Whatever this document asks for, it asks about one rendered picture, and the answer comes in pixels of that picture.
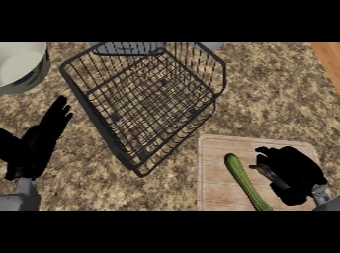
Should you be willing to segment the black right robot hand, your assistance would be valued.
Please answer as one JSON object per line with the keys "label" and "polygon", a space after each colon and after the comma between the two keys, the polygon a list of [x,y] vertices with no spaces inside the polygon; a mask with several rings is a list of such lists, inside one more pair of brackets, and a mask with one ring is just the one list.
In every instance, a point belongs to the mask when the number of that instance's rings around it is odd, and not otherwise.
{"label": "black right robot hand", "polygon": [[313,186],[328,183],[319,165],[291,146],[281,149],[260,146],[256,151],[257,164],[264,164],[287,184],[284,189],[276,182],[270,183],[275,194],[288,206],[301,205],[312,197]]}

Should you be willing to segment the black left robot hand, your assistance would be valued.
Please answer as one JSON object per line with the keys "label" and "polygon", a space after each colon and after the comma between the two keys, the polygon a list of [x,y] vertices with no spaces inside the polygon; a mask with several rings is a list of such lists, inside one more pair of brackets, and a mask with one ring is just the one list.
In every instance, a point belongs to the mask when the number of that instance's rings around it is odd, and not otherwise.
{"label": "black left robot hand", "polygon": [[72,118],[66,96],[59,95],[41,121],[31,126],[22,137],[0,127],[0,159],[7,163],[4,178],[35,180],[46,172],[56,141]]}

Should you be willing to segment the pale wooden cutting board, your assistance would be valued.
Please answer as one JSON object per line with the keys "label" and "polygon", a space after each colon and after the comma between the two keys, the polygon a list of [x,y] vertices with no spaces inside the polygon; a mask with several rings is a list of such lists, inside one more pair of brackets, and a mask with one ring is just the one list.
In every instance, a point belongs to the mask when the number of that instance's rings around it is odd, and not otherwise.
{"label": "pale wooden cutting board", "polygon": [[260,146],[273,148],[291,146],[315,162],[319,162],[316,149],[307,142],[216,134],[202,135],[198,139],[196,169],[196,209],[199,211],[254,210],[248,196],[225,165],[228,153],[238,156],[257,192],[276,211],[310,211],[315,208],[313,199],[307,199],[303,205],[287,206],[270,188],[269,179],[250,168],[250,165],[256,163],[256,148]]}

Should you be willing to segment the green cucumber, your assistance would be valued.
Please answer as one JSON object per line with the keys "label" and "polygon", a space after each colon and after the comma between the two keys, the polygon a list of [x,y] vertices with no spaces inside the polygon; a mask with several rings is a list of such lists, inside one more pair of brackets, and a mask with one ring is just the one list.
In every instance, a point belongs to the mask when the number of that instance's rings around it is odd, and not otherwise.
{"label": "green cucumber", "polygon": [[247,197],[250,199],[250,202],[256,210],[270,211],[273,208],[269,205],[269,203],[264,201],[262,195],[259,194],[256,190],[251,179],[244,169],[242,162],[233,153],[228,153],[225,155],[225,166],[244,190],[244,193],[247,194]]}

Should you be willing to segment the white round pot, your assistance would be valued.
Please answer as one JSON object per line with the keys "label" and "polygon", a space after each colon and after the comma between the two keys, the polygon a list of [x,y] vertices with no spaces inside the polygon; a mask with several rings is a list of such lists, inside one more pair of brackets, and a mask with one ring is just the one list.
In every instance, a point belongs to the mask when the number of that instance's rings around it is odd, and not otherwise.
{"label": "white round pot", "polygon": [[50,66],[44,42],[0,42],[0,94],[31,90],[44,81]]}

